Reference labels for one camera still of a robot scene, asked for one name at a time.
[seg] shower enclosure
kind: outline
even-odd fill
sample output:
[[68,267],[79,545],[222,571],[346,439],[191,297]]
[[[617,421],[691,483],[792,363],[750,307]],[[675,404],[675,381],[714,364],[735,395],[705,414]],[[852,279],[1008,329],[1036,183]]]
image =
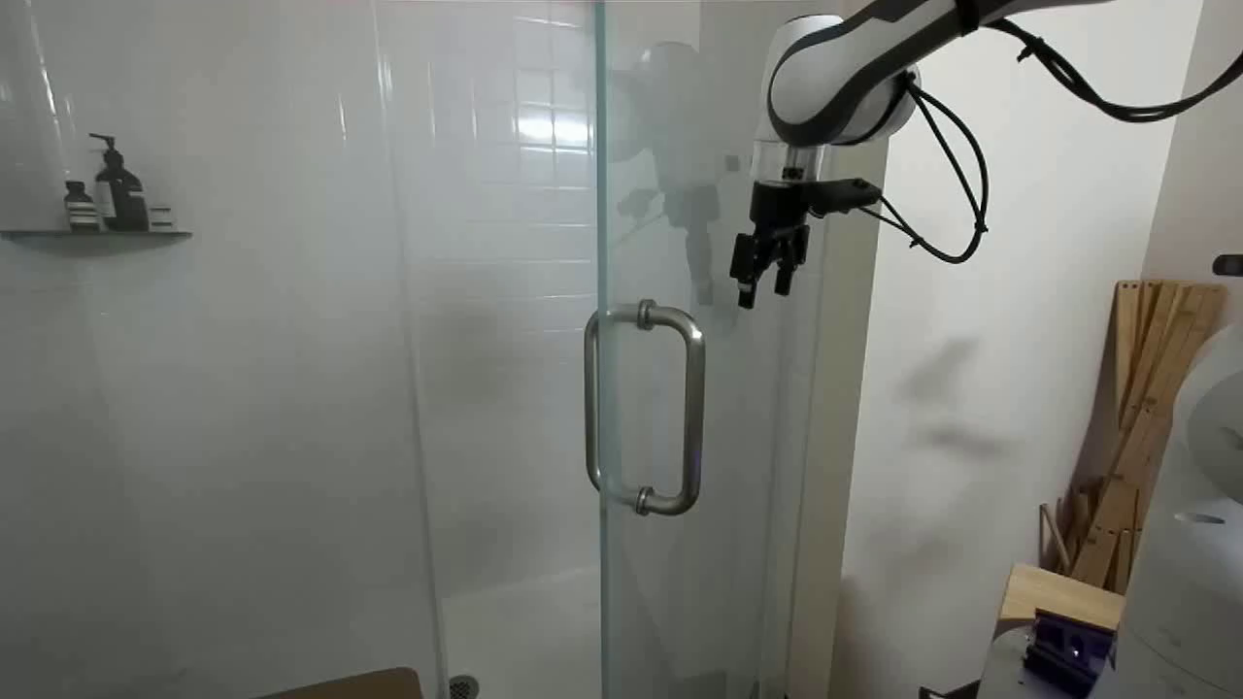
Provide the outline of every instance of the shower enclosure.
[[[786,699],[819,276],[727,264],[802,12],[0,0],[0,695]],[[91,131],[191,238],[56,238]]]

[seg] glass shower door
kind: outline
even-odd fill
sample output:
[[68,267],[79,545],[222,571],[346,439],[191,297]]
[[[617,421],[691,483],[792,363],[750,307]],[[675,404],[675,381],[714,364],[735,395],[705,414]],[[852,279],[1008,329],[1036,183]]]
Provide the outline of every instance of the glass shower door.
[[600,316],[586,477],[602,495],[608,699],[780,699],[817,273],[738,312],[775,0],[600,0]]

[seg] shower door handle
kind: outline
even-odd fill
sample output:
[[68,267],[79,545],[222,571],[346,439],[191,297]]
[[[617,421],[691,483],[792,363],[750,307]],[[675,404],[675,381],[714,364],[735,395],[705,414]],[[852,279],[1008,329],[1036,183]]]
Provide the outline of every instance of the shower door handle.
[[[685,487],[681,495],[658,495],[654,487],[609,487],[600,466],[600,333],[602,328],[636,328],[636,329],[675,329],[687,348],[685,364]],[[697,508],[705,490],[705,387],[709,387],[709,333],[687,312],[658,307],[654,299],[636,307],[615,307],[592,316],[582,329],[582,414],[586,414],[586,477],[600,495],[628,506],[640,517],[685,517]]]

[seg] soap dispenser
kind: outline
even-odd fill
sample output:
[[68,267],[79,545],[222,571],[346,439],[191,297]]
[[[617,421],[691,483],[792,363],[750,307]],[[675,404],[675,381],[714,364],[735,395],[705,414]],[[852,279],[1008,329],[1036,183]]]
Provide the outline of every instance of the soap dispenser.
[[92,131],[104,144],[104,172],[96,183],[96,207],[108,229],[148,229],[148,200],[144,180],[125,172],[125,157],[116,153],[116,137]]

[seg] robotic arm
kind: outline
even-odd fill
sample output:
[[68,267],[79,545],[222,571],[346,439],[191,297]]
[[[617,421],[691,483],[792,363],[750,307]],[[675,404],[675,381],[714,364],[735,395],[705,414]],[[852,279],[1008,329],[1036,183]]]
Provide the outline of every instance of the robotic arm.
[[984,22],[1030,7],[1098,0],[874,0],[852,18],[804,17],[769,49],[767,121],[758,137],[754,235],[738,238],[732,276],[754,307],[779,264],[779,297],[810,257],[810,218],[874,207],[867,183],[817,183],[819,149],[852,149],[898,131],[912,114],[912,65]]

